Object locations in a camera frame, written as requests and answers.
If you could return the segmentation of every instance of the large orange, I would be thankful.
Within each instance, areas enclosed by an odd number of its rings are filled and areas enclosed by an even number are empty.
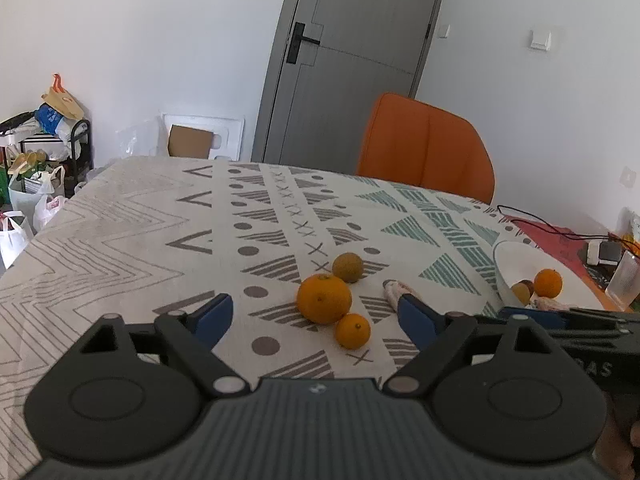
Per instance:
[[[371,326],[360,314],[347,314],[335,326],[335,340],[347,350],[357,350],[371,337]]]
[[[533,280],[533,289],[542,298],[555,298],[562,292],[562,276],[557,270],[542,269]]]
[[[300,314],[309,321],[331,324],[351,308],[351,291],[332,274],[314,274],[300,285],[296,303]]]

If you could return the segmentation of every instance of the gray door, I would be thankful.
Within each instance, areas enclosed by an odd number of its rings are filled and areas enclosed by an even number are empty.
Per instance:
[[[353,173],[376,99],[409,95],[435,1],[298,0],[264,161]]]

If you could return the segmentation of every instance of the patterned tablecloth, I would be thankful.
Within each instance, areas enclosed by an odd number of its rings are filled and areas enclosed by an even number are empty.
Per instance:
[[[260,376],[383,381],[416,353],[383,299],[388,278],[441,312],[501,307],[492,246],[531,243],[486,204],[403,184],[265,164],[135,157],[91,181],[0,280],[0,479],[38,459],[30,388],[99,316],[190,312],[220,292],[234,321],[215,352]],[[295,306],[300,281],[359,254],[352,312],[372,325],[346,351]]]

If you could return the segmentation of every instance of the metal screw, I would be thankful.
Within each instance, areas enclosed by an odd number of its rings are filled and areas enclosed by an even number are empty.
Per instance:
[[[322,383],[314,384],[313,386],[309,387],[309,391],[312,394],[324,394],[326,391],[326,386],[324,386],[324,384]]]
[[[410,394],[420,388],[420,383],[413,377],[398,375],[389,379],[386,387],[396,394]]]
[[[240,377],[225,376],[213,381],[213,387],[221,394],[236,394],[244,389],[244,381]]]

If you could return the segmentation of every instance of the black cable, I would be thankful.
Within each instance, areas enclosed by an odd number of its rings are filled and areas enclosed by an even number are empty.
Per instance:
[[[638,248],[638,246],[634,242],[629,242],[628,240],[623,240],[622,238],[619,238],[619,237],[617,237],[617,236],[615,236],[613,234],[612,235],[583,235],[583,234],[562,232],[557,227],[555,227],[555,226],[551,225],[549,222],[547,222],[545,219],[540,218],[539,216],[536,216],[533,213],[530,213],[528,211],[523,211],[522,209],[517,209],[516,207],[511,207],[511,206],[508,206],[508,205],[502,205],[501,204],[501,205],[496,206],[496,209],[503,216],[504,216],[504,213],[502,212],[502,209],[509,209],[511,211],[517,211],[518,213],[522,213],[522,214],[531,216],[531,217],[535,218],[536,220],[541,221],[544,225],[549,227],[551,230],[545,229],[541,225],[536,224],[535,222],[532,222],[532,221],[524,219],[524,218],[511,218],[511,222],[522,222],[523,224],[527,224],[527,225],[531,225],[533,227],[537,227],[538,229],[540,229],[541,231],[543,231],[545,233],[549,233],[549,234],[552,234],[552,235],[560,235],[560,236],[562,236],[564,238],[567,238],[568,240],[607,240],[607,241],[613,240],[613,241],[616,241],[616,242],[619,242],[619,243],[623,244],[625,249],[631,251],[632,253],[634,252],[633,249],[637,249]]]

